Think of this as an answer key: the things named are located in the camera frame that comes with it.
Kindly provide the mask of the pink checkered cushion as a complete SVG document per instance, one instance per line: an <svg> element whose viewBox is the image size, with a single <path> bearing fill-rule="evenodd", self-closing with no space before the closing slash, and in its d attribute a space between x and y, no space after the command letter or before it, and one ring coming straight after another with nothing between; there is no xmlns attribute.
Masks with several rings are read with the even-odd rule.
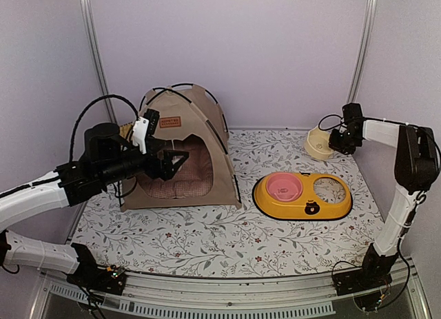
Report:
<svg viewBox="0 0 441 319"><path fill-rule="evenodd" d="M183 141L173 141L167 148L187 151L189 158L168 181L138 175L136 179L141 189L148 196L159 199L196 198L208 194L213 185L213 166L203 140L191 134Z"/></svg>

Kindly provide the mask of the cream cat bowl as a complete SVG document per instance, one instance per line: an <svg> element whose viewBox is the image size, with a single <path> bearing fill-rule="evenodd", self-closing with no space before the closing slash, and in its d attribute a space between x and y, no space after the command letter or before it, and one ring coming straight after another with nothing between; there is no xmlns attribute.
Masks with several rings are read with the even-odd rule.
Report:
<svg viewBox="0 0 441 319"><path fill-rule="evenodd" d="M329 147L329 137L330 134L320 130L318 126L309 130L304 142L306 152L312 158L321 161L326 161L331 158L334 151Z"/></svg>

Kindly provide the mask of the yellow double bowl stand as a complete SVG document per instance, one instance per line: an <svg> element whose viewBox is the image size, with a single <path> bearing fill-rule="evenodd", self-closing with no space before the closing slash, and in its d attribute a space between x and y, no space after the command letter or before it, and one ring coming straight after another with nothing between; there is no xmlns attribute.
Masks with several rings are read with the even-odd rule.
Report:
<svg viewBox="0 0 441 319"><path fill-rule="evenodd" d="M252 190L252 200L256 208L264 215L281 221L333 221L349 215L353 207L353 198L347 184L331 174L293 173L302 181L302 195L292 202L274 200L266 191L268 175L259 179ZM339 203L328 203L321 199L314 189L320 179L330 179L343 188L343 197Z"/></svg>

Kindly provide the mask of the pink pet bowl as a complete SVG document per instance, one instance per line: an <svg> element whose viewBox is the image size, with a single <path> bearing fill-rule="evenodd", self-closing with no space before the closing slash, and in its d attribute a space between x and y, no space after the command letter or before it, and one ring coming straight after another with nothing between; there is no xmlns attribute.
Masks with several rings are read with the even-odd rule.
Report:
<svg viewBox="0 0 441 319"><path fill-rule="evenodd" d="M302 195L303 184L295 174L276 172L268 176L266 191L274 200L292 202Z"/></svg>

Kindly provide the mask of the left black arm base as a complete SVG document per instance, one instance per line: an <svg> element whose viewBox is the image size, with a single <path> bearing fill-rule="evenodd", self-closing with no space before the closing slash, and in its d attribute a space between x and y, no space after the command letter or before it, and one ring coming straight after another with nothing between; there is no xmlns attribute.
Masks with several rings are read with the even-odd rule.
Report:
<svg viewBox="0 0 441 319"><path fill-rule="evenodd" d="M87 295L90 295L91 291L116 296L123 294L127 280L126 273L118 278L112 278L106 271L106 267L96 262L92 252L85 245L72 243L71 247L76 252L78 267L73 273L67 274L66 280L69 283L82 288Z"/></svg>

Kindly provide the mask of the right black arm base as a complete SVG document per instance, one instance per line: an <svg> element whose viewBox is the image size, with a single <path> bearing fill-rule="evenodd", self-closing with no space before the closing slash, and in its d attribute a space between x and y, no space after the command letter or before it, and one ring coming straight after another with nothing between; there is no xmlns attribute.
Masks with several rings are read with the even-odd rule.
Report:
<svg viewBox="0 0 441 319"><path fill-rule="evenodd" d="M377 291L356 296L354 302L357 308L364 312L379 310L392 282L390 271L395 260L394 256L387 258L366 254L361 266L345 260L338 261L331 269L331 279L337 295L344 296L377 289ZM335 273L334 269L342 264L351 265L353 270Z"/></svg>

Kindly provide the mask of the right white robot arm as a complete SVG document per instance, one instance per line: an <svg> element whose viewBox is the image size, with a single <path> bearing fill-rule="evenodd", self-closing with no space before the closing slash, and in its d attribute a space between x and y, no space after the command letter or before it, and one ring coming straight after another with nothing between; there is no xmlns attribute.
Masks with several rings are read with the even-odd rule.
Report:
<svg viewBox="0 0 441 319"><path fill-rule="evenodd" d="M384 227L373 242L380 257L395 256L418 206L440 175L440 148L430 127L366 117L361 104L348 103L342 107L341 122L331 129L329 147L353 154L364 141L396 150L396 190Z"/></svg>

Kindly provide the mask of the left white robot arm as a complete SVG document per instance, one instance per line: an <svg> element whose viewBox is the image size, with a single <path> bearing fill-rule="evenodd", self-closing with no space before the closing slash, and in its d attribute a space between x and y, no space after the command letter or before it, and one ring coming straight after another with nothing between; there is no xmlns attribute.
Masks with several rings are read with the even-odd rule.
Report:
<svg viewBox="0 0 441 319"><path fill-rule="evenodd" d="M85 203L107 191L108 185L139 174L172 179L189 153L167 149L168 141L154 138L155 128L146 119L137 121L134 129L134 140L129 143L120 135L118 125L98 124L85 131L85 151L79 160L1 194L2 266L61 271L76 275L87 287L102 282L102 269L85 245L46 243L9 228L43 212Z"/></svg>

